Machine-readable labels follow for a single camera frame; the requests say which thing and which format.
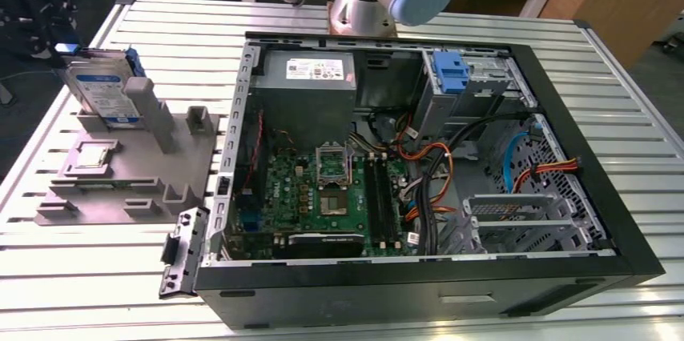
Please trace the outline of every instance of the power supply label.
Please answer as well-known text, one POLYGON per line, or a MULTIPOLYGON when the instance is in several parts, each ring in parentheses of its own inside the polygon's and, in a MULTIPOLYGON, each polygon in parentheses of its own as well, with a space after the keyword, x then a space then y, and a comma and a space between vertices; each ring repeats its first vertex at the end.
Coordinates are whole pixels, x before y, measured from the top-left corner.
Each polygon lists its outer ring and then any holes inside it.
POLYGON ((288 60, 286 78, 344 81, 345 68, 343 60, 293 58, 288 60))
POLYGON ((123 92, 125 84, 119 76, 79 74, 77 80, 89 104, 107 122, 138 122, 141 114, 123 92))

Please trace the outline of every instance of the floor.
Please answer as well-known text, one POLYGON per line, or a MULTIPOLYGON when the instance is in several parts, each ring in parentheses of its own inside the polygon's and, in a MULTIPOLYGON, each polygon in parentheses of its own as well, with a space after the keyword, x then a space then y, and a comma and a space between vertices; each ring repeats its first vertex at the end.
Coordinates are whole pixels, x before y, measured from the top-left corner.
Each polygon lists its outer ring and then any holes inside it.
MULTIPOLYGON (((326 0, 308 0, 308 3, 316 5, 324 5, 325 2, 326 0)), ((78 0, 78 32, 86 42, 94 37, 114 3, 115 0, 78 0)), ((631 70, 631 74, 677 132, 684 136, 684 58, 664 55, 660 48, 654 46, 631 70)), ((0 81, 15 95, 14 104, 0 106, 2 181, 62 88, 62 81, 49 71, 47 65, 41 62, 19 61, 2 56, 2 53, 0 81)))

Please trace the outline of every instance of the blue drive latch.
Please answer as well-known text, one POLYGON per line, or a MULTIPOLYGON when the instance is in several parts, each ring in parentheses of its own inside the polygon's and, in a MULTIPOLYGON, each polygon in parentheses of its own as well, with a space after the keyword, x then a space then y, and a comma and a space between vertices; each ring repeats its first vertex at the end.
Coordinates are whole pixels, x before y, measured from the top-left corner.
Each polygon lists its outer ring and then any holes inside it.
POLYGON ((441 91, 447 94, 463 93, 471 79, 467 63, 456 51, 436 51, 433 53, 435 69, 441 81, 441 91))

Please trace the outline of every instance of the slotted aluminum table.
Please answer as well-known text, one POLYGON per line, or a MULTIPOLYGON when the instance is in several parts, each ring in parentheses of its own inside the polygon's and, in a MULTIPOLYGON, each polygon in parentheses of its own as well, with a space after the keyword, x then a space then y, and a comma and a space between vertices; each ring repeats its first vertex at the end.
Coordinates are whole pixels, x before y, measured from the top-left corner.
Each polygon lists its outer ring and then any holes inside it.
MULTIPOLYGON (((173 112, 202 104, 228 116, 245 31, 326 29, 320 6, 135 0, 115 5, 93 46, 138 49, 173 112)), ((456 14, 400 31, 403 37, 532 46, 667 274, 542 318, 233 332, 200 299, 158 300, 173 225, 34 224, 81 129, 65 88, 0 186, 0 339, 681 339, 684 145, 594 32, 570 21, 456 14)))

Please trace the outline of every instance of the ram slot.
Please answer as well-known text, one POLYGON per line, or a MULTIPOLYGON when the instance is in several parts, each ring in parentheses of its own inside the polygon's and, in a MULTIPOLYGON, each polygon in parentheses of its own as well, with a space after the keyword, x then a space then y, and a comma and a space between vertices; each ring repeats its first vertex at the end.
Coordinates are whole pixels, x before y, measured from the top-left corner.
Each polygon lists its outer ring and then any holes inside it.
POLYGON ((397 222, 393 206, 393 187, 389 181, 388 161, 381 160, 376 165, 376 184, 383 217, 383 232, 388 245, 399 241, 397 222))
POLYGON ((380 211, 380 195, 377 193, 376 183, 376 168, 377 163, 375 160, 368 159, 367 161, 364 161, 364 179, 367 181, 368 223, 372 233, 373 245, 377 245, 380 242, 384 241, 380 211))

